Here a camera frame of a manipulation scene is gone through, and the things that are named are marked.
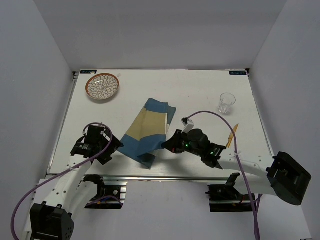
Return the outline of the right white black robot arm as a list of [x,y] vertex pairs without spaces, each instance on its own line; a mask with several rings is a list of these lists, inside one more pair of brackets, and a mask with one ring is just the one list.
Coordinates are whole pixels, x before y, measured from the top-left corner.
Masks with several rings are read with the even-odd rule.
[[284,202],[300,206],[311,181],[311,175],[288,153],[258,156],[235,153],[232,149],[210,142],[200,129],[188,133],[176,130],[162,148],[181,154],[198,156],[210,168],[239,171],[229,177],[226,195],[236,200],[251,191],[253,194],[273,195]]

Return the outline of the blue beige white cloth napkin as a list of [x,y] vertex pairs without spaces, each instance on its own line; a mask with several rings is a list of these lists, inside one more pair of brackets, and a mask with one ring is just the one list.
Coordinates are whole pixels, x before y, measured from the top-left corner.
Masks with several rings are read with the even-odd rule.
[[150,169],[162,149],[177,108],[149,98],[120,140],[118,151]]

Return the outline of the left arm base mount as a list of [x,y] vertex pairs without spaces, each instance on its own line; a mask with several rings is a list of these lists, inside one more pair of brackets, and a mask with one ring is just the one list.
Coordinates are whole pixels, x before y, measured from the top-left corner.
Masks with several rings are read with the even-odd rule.
[[127,184],[118,181],[106,181],[100,175],[87,175],[85,183],[94,184],[95,196],[86,204],[86,209],[120,210],[126,199]]

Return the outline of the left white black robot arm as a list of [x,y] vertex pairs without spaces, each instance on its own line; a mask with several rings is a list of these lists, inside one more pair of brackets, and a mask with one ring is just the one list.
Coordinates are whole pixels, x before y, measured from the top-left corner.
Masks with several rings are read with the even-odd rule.
[[86,175],[94,162],[105,165],[123,143],[102,123],[87,125],[70,151],[65,170],[51,177],[56,185],[42,203],[30,209],[31,235],[35,240],[71,239],[79,210],[93,198],[105,196],[106,187],[98,175]]

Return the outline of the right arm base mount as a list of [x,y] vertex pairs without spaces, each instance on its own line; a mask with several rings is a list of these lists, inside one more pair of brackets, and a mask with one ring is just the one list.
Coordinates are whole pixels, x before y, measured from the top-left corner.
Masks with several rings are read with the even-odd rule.
[[208,185],[205,192],[209,199],[211,213],[249,213],[252,212],[250,197],[241,194],[226,184]]

